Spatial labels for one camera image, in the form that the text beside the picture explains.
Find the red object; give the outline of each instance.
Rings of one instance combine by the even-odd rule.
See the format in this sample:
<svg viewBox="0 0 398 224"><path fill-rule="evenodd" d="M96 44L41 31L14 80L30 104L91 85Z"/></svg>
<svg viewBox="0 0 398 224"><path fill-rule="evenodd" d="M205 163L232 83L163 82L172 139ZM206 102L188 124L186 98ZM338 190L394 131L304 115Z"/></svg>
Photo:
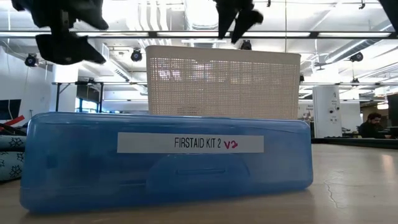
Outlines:
<svg viewBox="0 0 398 224"><path fill-rule="evenodd" d="M25 117L24 117L24 115L21 115L21 116L17 117L16 119L5 122L4 124L11 126L11 125L17 124L23 120L25 120Z"/></svg>

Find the person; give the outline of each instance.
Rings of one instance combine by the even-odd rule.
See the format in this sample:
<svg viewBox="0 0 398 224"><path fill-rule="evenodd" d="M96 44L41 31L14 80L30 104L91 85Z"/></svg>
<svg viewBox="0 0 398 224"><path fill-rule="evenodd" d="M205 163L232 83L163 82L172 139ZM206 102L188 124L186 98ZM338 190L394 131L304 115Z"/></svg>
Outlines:
<svg viewBox="0 0 398 224"><path fill-rule="evenodd" d="M381 114L371 113L368 115L368 120L360 125L358 128L359 134L362 138L376 138L385 139L391 138L389 135L379 133L378 126L380 125Z"/></svg>

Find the blue patterned cloth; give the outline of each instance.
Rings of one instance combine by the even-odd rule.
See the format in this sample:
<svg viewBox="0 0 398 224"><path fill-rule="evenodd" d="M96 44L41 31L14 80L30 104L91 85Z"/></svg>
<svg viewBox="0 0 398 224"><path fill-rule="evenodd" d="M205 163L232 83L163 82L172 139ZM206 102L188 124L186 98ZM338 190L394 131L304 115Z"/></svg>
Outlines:
<svg viewBox="0 0 398 224"><path fill-rule="evenodd" d="M24 166L24 152L0 151L0 182L20 178Z"/></svg>

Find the wooden tabletop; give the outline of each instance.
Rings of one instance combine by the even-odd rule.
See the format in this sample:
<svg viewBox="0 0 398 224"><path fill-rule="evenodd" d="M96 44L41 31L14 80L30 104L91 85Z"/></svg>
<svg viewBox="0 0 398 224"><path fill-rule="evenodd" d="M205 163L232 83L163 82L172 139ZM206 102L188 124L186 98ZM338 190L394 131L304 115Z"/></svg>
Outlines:
<svg viewBox="0 0 398 224"><path fill-rule="evenodd" d="M0 224L398 223L398 151L313 145L305 191L215 202L51 216L19 205L19 182L0 185Z"/></svg>

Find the ceiling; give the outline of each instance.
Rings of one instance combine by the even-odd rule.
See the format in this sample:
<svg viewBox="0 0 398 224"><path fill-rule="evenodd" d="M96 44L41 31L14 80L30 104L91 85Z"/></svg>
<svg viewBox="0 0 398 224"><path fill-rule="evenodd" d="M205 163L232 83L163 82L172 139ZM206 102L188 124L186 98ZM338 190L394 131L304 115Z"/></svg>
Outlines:
<svg viewBox="0 0 398 224"><path fill-rule="evenodd" d="M256 9L264 15L264 22L254 26L253 31L380 31L390 25L388 18L377 0L368 0L364 9L360 0L254 0ZM109 30L214 30L217 28L218 15L213 1L209 0L104 0L103 17L109 23ZM16 12L10 0L0 0L1 30L38 30L30 14ZM94 30L89 25L78 22L78 31ZM38 52L34 39L3 39L12 54L25 57L28 53ZM126 72L131 80L146 81L145 55L140 62L130 59L134 48L148 45L192 46L192 39L92 39L101 51L104 44L109 48L109 57L113 65ZM229 40L217 42L206 40L211 47L236 49L241 44ZM252 49L272 52L292 52L302 56L302 73L306 82L350 82L353 76L361 82L394 82L398 75L398 40L381 40L363 47L365 40L347 39L253 39ZM314 66L316 62L326 62L332 56L352 52L352 46L359 46L364 55L362 62L351 63L343 58L324 70ZM82 63L79 76L93 77L97 81L120 82L113 69L106 65ZM345 97L357 98L359 94L369 94L376 86L341 86ZM131 86L107 86L106 91L134 91ZM311 86L300 89L301 96L311 95Z"/></svg>

